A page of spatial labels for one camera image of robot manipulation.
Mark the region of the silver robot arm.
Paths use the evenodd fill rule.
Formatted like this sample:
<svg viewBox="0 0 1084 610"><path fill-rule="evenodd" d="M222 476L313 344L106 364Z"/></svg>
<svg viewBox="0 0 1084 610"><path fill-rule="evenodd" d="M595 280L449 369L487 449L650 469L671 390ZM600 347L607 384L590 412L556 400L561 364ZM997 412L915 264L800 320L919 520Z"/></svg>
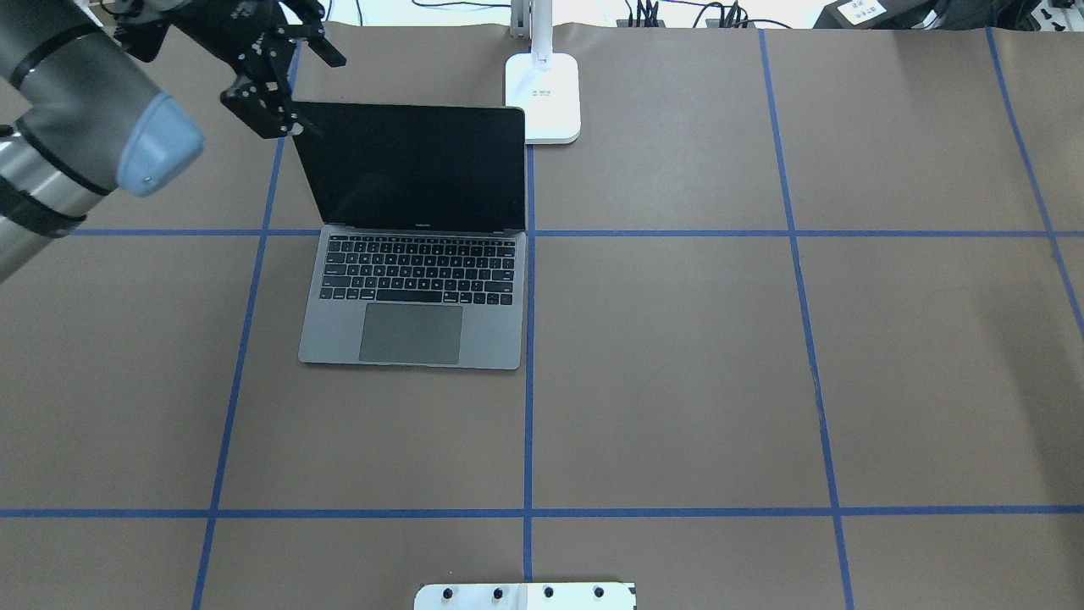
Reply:
<svg viewBox="0 0 1084 610"><path fill-rule="evenodd" d="M106 33L76 1L4 1L3 82L28 105L3 125L3 278L80 228L113 191L158 192L206 139L142 69L179 30L234 72L220 102L264 139L301 131L288 69L299 42L332 67L318 1L115 1Z"/></svg>

